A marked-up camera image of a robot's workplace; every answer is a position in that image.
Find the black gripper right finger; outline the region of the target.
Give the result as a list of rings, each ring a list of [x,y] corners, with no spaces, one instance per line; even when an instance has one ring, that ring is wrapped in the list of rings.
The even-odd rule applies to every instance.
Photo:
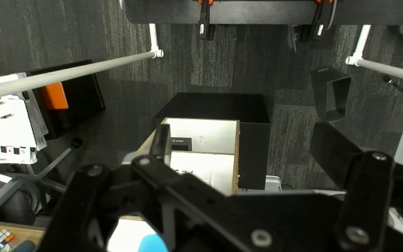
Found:
[[[311,154],[346,190],[333,224],[342,252],[403,252],[403,232],[388,224],[403,214],[403,165],[384,151],[364,151],[328,121],[314,126]]]

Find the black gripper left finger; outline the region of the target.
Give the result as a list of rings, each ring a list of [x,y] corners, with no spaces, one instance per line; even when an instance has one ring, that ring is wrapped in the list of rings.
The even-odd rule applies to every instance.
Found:
[[[107,252],[123,215],[142,217],[171,252],[238,252],[238,208],[196,176],[172,169],[170,154],[171,126],[164,123],[149,154],[116,169],[77,169],[39,252]]]

